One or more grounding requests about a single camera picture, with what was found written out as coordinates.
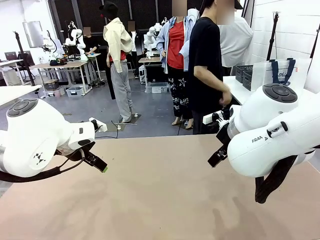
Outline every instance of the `gray floor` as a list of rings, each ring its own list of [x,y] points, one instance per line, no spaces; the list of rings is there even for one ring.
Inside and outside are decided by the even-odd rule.
[[[141,138],[176,136],[179,127],[171,126],[174,121],[173,104],[170,93],[145,93],[145,86],[138,79],[131,79],[132,100],[136,111],[142,114],[137,125],[127,125],[119,132],[119,138]],[[21,98],[36,98],[29,93]],[[71,123],[88,121],[94,117],[104,123],[118,122],[119,110],[115,100],[111,99],[108,86],[94,88],[84,97],[45,98],[46,102],[64,114]],[[0,130],[7,130],[6,112],[9,107],[0,109]],[[179,135],[190,135],[192,130],[181,129]],[[116,136],[116,132],[98,133],[97,136]],[[320,152],[316,152],[311,164],[320,171]],[[0,181],[0,197],[11,186],[11,183]]]

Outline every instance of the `brown tabletop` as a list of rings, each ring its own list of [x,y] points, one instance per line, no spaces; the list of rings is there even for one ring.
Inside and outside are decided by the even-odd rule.
[[[157,63],[160,62],[160,57],[151,57],[151,59],[143,57],[139,60],[139,63],[143,64],[143,63]]]
[[[294,167],[265,204],[255,180],[207,160],[214,135],[108,139],[83,163],[0,198],[2,240],[314,240],[320,237],[320,174]],[[51,167],[65,158],[55,157]]]
[[[38,65],[31,66],[30,69],[64,69],[64,68],[79,68],[85,65],[86,61],[68,61],[66,65],[63,66],[50,66],[49,63],[42,63]]]

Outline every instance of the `man in black t-shirt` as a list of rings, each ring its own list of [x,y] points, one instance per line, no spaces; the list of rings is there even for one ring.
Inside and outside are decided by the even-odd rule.
[[[217,1],[220,4],[220,21],[224,15],[230,14],[229,7],[231,13],[234,9],[242,9],[238,0],[234,0],[234,3],[233,0],[204,0],[204,12],[193,27],[189,47],[188,96],[195,135],[208,134],[206,126],[202,124],[203,117],[221,110],[232,99],[230,89],[222,82],[220,30],[216,24]]]

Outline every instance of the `red top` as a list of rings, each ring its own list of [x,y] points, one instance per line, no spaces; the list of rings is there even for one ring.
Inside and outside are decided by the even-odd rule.
[[[174,23],[169,30],[167,64],[174,69],[184,69],[184,57],[179,54],[185,43],[184,21]]]
[[[126,56],[126,53],[124,51],[121,51],[121,55],[120,55],[120,60],[126,60],[127,59],[127,56]],[[113,59],[110,55],[110,63],[113,62]]]

